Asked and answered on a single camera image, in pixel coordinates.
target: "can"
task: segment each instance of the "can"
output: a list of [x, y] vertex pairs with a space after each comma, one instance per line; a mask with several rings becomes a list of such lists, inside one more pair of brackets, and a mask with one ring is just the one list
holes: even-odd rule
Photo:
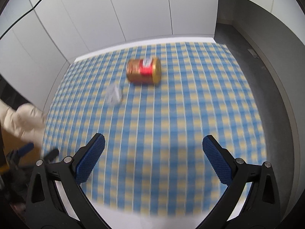
[[133, 84], [157, 85], [161, 81], [161, 63], [157, 57], [130, 59], [126, 66], [126, 77]]

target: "metal screw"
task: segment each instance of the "metal screw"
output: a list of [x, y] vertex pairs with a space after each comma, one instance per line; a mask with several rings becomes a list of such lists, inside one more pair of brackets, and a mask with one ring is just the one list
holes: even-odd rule
[[240, 157], [238, 157], [237, 159], [235, 159], [236, 160], [236, 163], [238, 163], [238, 164], [243, 164], [245, 161], [242, 159], [242, 158], [240, 158]]
[[36, 162], [36, 165], [37, 165], [37, 166], [40, 166], [40, 165], [42, 165], [42, 163], [43, 163], [42, 160], [38, 160], [38, 161]]
[[271, 167], [271, 163], [269, 163], [269, 162], [265, 162], [264, 165], [265, 165], [267, 168], [270, 168], [270, 167]]
[[63, 159], [63, 161], [64, 161], [65, 163], [70, 163], [71, 160], [72, 160], [71, 157], [65, 157], [65, 158]]

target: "checkered tablecloth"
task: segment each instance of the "checkered tablecloth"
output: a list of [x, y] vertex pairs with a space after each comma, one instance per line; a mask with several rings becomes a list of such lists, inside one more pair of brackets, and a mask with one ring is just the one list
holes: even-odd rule
[[[134, 86], [130, 58], [158, 56], [161, 85]], [[119, 106], [104, 103], [118, 83]], [[133, 47], [72, 64], [48, 114], [42, 154], [73, 155], [96, 133], [106, 148], [82, 184], [85, 194], [114, 208], [178, 215], [211, 209], [226, 186], [202, 151], [212, 134], [234, 157], [262, 164], [265, 139], [254, 97], [225, 45], [170, 43]]]

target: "cable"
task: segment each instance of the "cable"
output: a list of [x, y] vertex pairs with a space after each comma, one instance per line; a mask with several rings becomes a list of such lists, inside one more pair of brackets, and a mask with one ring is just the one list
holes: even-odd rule
[[41, 2], [42, 0], [39, 0], [33, 8], [31, 8], [28, 12], [26, 12], [23, 16], [21, 16], [18, 20], [16, 20], [0, 37], [0, 40], [4, 37], [4, 35], [18, 22], [20, 21], [24, 16], [26, 16], [28, 13], [32, 12], [36, 6]]

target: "person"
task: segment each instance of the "person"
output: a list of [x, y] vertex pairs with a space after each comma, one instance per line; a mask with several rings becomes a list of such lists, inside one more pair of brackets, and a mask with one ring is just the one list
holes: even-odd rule
[[16, 111], [0, 100], [1, 127], [24, 142], [42, 146], [46, 115], [31, 103], [21, 105]]

